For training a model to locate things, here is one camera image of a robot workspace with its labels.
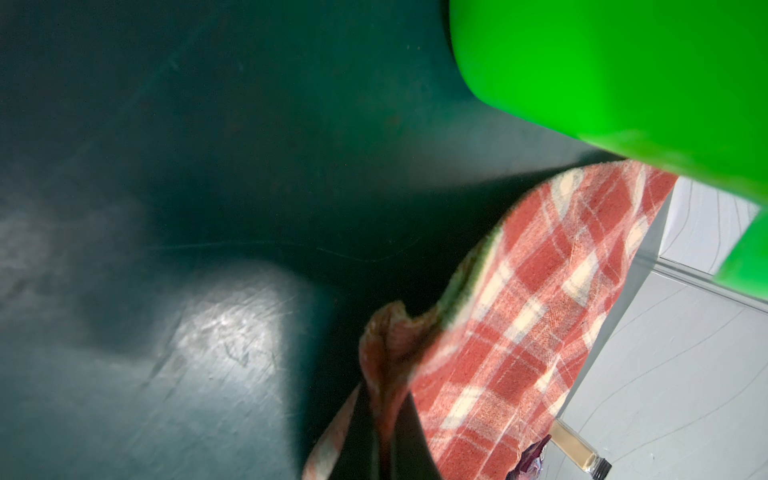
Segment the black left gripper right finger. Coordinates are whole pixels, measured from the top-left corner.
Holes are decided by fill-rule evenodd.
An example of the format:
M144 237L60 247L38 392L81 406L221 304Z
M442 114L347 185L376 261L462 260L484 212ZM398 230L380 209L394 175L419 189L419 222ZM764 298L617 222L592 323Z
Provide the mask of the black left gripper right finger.
M390 479L441 480L429 451L413 395L408 393L394 427L390 445Z

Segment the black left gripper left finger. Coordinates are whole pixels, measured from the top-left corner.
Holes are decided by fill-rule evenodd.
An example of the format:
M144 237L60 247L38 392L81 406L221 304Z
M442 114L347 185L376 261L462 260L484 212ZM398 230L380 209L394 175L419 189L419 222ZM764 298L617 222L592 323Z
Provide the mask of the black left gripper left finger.
M375 480L380 476L378 432L367 386L358 388L352 418L330 480Z

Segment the red plaid skirt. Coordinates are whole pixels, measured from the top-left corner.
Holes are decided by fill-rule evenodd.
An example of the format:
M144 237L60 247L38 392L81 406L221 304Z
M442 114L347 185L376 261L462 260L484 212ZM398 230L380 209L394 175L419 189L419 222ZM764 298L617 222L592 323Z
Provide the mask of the red plaid skirt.
M634 160L562 172L505 213L427 312L413 316L397 301L373 314L359 364L378 479L390 478L408 393L442 479L502 479L514 469L548 434L676 180ZM304 478L329 479L359 385L311 451Z

